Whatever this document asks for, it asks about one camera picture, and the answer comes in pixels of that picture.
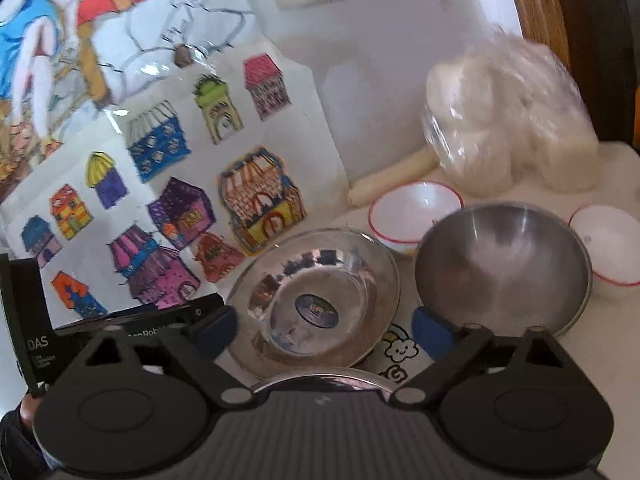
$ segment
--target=transparent plastic bag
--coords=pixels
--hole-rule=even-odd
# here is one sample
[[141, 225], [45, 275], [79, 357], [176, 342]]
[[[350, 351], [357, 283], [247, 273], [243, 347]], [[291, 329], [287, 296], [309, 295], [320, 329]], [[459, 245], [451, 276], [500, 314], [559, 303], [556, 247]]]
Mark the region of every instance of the transparent plastic bag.
[[431, 69], [422, 124], [449, 177], [490, 196], [534, 170], [552, 189], [598, 178], [598, 138], [567, 70], [545, 45], [495, 33]]

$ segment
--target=table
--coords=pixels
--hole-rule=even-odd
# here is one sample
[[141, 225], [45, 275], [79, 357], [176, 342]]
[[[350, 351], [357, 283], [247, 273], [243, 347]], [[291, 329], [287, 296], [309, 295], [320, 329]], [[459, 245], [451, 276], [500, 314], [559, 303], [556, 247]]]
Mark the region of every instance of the table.
[[[579, 194], [559, 194], [547, 189], [535, 176], [519, 182], [513, 189], [491, 200], [480, 200], [462, 194], [465, 205], [496, 200], [527, 202], [557, 214], [568, 221], [572, 213], [587, 203], [605, 203], [622, 208], [640, 219], [640, 157], [626, 144], [606, 142], [600, 145], [599, 185]], [[449, 184], [441, 169], [427, 180]], [[369, 231], [367, 209], [340, 216], [331, 225]], [[303, 222], [300, 230], [320, 225]], [[373, 353], [359, 366], [384, 375], [401, 384], [431, 364], [430, 358], [411, 338], [411, 316], [418, 306], [411, 261], [396, 256], [401, 277], [401, 299], [394, 323]], [[232, 282], [221, 286], [226, 297]], [[607, 399], [615, 418], [613, 438], [600, 463], [610, 480], [636, 480], [640, 450], [640, 296], [620, 302], [593, 297], [578, 322], [559, 338], [562, 346], [585, 371], [600, 393]], [[256, 379], [241, 370], [224, 354], [218, 359], [225, 370], [244, 384]]]

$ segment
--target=rolling pin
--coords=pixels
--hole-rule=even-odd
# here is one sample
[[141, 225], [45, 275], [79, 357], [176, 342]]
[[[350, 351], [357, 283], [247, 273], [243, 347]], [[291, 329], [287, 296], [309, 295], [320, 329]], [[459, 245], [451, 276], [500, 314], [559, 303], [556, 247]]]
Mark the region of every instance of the rolling pin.
[[354, 207], [369, 205], [395, 187], [420, 180], [437, 165], [437, 155], [425, 146], [394, 165], [356, 181], [347, 195], [349, 204]]

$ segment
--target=red-rimmed white bowl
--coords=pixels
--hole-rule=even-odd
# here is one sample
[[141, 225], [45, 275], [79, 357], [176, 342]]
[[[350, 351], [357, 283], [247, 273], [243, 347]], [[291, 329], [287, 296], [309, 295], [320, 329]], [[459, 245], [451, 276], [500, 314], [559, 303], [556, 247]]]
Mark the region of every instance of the red-rimmed white bowl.
[[426, 232], [464, 205], [452, 187], [414, 182], [396, 187], [369, 208], [369, 227], [389, 249], [412, 256]]
[[594, 292], [624, 298], [640, 289], [640, 222], [609, 205], [581, 207], [569, 220], [591, 258]]

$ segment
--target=oval sticker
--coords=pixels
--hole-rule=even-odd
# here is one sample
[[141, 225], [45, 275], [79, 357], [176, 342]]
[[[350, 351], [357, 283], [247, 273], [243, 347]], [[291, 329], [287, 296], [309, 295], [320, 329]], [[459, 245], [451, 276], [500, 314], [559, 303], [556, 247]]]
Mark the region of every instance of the oval sticker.
[[333, 328], [338, 324], [338, 313], [333, 305], [314, 294], [298, 296], [296, 310], [302, 319], [318, 328]]

